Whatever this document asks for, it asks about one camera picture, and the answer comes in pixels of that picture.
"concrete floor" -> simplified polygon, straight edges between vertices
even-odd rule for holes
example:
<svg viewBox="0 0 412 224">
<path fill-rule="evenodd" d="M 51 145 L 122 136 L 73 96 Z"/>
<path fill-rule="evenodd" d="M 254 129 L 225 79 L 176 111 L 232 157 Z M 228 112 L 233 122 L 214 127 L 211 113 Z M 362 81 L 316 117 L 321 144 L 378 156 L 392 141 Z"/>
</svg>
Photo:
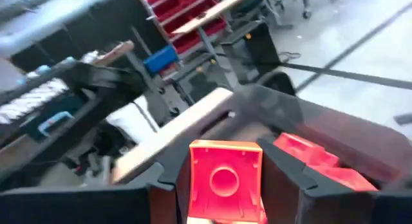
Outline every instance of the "concrete floor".
<svg viewBox="0 0 412 224">
<path fill-rule="evenodd" d="M 325 67 L 345 49 L 396 14 L 412 0 L 311 0 L 313 15 L 304 20 L 301 0 L 285 0 L 285 21 L 293 30 L 276 30 L 278 52 L 301 54 L 295 64 Z M 333 70 L 412 80 L 412 9 L 343 58 Z M 295 86 L 313 73 L 284 68 Z M 400 127 L 393 117 L 412 112 L 412 91 L 322 75 L 299 97 L 372 122 L 412 138 L 412 125 Z"/>
</svg>

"wooden plank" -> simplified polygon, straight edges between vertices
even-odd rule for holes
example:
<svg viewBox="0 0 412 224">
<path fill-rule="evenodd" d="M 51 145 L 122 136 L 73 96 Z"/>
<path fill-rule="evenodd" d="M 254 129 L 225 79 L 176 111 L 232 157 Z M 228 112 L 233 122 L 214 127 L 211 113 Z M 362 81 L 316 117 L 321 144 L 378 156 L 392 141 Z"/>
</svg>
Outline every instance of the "wooden plank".
<svg viewBox="0 0 412 224">
<path fill-rule="evenodd" d="M 97 59 L 94 60 L 92 64 L 95 64 L 97 66 L 107 66 L 108 64 L 111 64 L 117 59 L 123 57 L 127 52 L 132 51 L 134 47 L 135 44 L 133 44 L 132 41 L 122 42 L 115 48 L 113 48 L 109 53 L 101 57 L 97 57 Z"/>
<path fill-rule="evenodd" d="M 204 24 L 217 18 L 226 10 L 232 8 L 234 5 L 240 3 L 242 0 L 222 0 L 220 3 L 214 5 L 212 8 L 208 9 L 201 17 L 197 17 L 184 24 L 177 30 L 173 31 L 174 34 L 179 33 L 189 33 Z"/>
<path fill-rule="evenodd" d="M 133 170 L 156 156 L 173 141 L 175 136 L 197 123 L 197 121 L 210 113 L 216 106 L 226 101 L 231 95 L 232 92 L 227 89 L 215 89 L 212 93 L 202 98 L 199 102 L 195 103 L 195 105 L 191 106 L 161 128 L 154 138 L 140 143 L 126 155 L 119 158 L 112 171 L 112 182 L 119 182 L 128 174 L 132 173 Z"/>
</svg>

